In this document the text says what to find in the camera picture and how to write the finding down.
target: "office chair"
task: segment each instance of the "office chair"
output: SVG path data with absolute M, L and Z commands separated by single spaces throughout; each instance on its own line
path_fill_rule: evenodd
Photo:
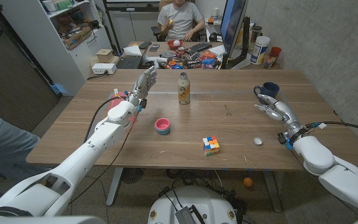
M 173 0 L 161 0 L 160 1 L 160 5 L 159 5 L 159 10 L 158 12 L 161 11 L 161 9 L 166 6 L 167 4 L 171 4 L 173 3 Z M 160 41 L 160 42 L 164 42 L 165 41 L 165 36 L 161 35 L 161 25 L 160 24 L 157 24 L 158 26 L 153 26 L 151 27 L 152 28 L 152 31 L 153 31 L 153 35 L 155 36 L 155 38 L 157 39 L 157 41 Z M 193 27 L 195 27 L 197 25 L 196 21 L 193 21 Z M 193 42 L 199 42 L 201 41 L 201 37 L 202 36 L 206 36 L 206 31 L 205 29 L 202 29 L 198 32 L 195 32 L 193 34 L 193 36 L 191 37 L 191 40 Z

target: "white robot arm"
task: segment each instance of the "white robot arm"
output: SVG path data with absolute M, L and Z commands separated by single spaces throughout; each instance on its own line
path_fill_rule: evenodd
M 269 117 L 280 121 L 287 130 L 282 134 L 287 147 L 304 158 L 303 166 L 318 179 L 325 189 L 339 199 L 358 208 L 358 167 L 339 157 L 310 136 L 295 113 L 285 103 L 259 94 L 268 105 L 255 105 Z
M 157 72 L 150 67 L 134 83 L 127 101 L 120 102 L 100 121 L 94 134 L 56 168 L 19 182 L 0 198 L 0 216 L 53 217 L 61 215 L 82 178 L 100 155 L 116 143 L 131 126 L 140 102 L 154 85 Z M 53 180 L 51 187 L 41 184 Z

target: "orange ball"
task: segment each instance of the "orange ball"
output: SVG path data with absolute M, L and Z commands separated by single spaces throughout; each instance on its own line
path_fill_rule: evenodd
M 244 185 L 247 187 L 252 186 L 252 179 L 249 177 L 244 178 Z

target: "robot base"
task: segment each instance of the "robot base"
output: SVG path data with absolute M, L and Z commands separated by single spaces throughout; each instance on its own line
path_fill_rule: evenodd
M 197 211 L 204 218 L 205 224 L 208 223 L 237 223 L 236 217 L 229 215 L 234 214 L 231 204 L 218 193 L 211 189 L 198 186 L 184 186 L 175 189 L 179 202 L 183 207 L 191 207 L 194 205 Z M 150 209 L 148 224 L 156 223 L 174 223 L 177 224 L 178 220 L 175 216 L 175 207 L 169 201 L 172 200 L 173 204 L 178 210 L 181 210 L 178 199 L 173 191 L 167 192 L 167 196 L 163 195 L 157 201 L 154 202 Z M 191 214 L 196 221 L 200 223 L 194 213 Z

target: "person's leg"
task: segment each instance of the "person's leg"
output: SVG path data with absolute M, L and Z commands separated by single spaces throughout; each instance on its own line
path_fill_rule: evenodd
M 21 181 L 48 169 L 28 164 L 25 158 L 38 143 L 38 136 L 0 118 L 0 173 Z

